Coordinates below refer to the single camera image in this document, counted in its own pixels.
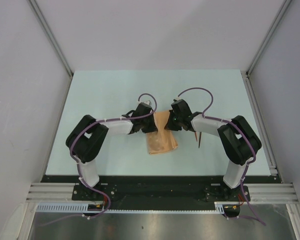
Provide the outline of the peach cloth napkin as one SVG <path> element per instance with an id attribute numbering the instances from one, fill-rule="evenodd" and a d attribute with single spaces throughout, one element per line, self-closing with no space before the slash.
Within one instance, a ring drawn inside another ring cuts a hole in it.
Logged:
<path id="1" fill-rule="evenodd" d="M 157 131 L 146 134 L 147 151 L 150 155 L 169 153 L 179 146 L 172 131 L 165 129 L 169 115 L 168 110 L 154 113 Z"/>

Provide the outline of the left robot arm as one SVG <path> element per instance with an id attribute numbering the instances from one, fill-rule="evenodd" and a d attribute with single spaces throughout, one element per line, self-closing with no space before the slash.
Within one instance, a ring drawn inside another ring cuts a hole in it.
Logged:
<path id="1" fill-rule="evenodd" d="M 83 194 L 90 200 L 100 196 L 97 185 L 96 158 L 102 145 L 109 136 L 131 135 L 142 131 L 153 133 L 158 130 L 154 120 L 151 102 L 139 102 L 135 110 L 130 110 L 120 118 L 97 120 L 87 114 L 82 117 L 65 141 L 71 157 L 77 164 L 79 180 L 84 184 Z"/>

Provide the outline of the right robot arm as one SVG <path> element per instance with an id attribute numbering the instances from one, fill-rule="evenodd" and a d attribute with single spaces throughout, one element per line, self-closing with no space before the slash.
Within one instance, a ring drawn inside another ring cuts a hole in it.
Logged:
<path id="1" fill-rule="evenodd" d="M 230 120 L 203 116 L 201 112 L 192 112 L 181 98 L 175 99 L 171 107 L 166 130 L 206 133 L 220 138 L 229 159 L 220 194 L 225 200 L 232 201 L 239 194 L 238 186 L 243 183 L 249 165 L 256 161 L 262 148 L 261 140 L 241 115 Z"/>

